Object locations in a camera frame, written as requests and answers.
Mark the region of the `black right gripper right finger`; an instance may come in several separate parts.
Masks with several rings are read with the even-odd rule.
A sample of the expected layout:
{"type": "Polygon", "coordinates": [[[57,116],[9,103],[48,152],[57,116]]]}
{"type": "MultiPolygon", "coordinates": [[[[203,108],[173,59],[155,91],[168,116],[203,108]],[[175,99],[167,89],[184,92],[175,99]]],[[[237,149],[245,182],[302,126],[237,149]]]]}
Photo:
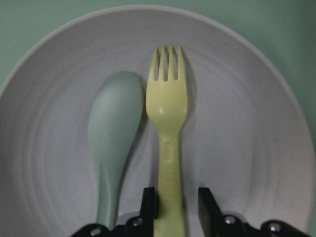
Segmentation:
{"type": "Polygon", "coordinates": [[[198,189],[198,216],[206,237],[307,237],[308,234],[280,220],[269,220],[259,229],[232,214],[223,214],[211,190],[198,189]]]}

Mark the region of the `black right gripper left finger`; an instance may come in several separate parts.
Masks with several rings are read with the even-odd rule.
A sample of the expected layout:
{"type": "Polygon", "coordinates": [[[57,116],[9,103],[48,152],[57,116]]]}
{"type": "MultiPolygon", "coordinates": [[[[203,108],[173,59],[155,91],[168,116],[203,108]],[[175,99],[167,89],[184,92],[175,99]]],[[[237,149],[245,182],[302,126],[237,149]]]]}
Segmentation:
{"type": "Polygon", "coordinates": [[[156,217],[157,195],[154,187],[143,190],[139,215],[129,218],[124,225],[117,225],[113,230],[94,223],[76,231],[74,237],[152,237],[156,217]]]}

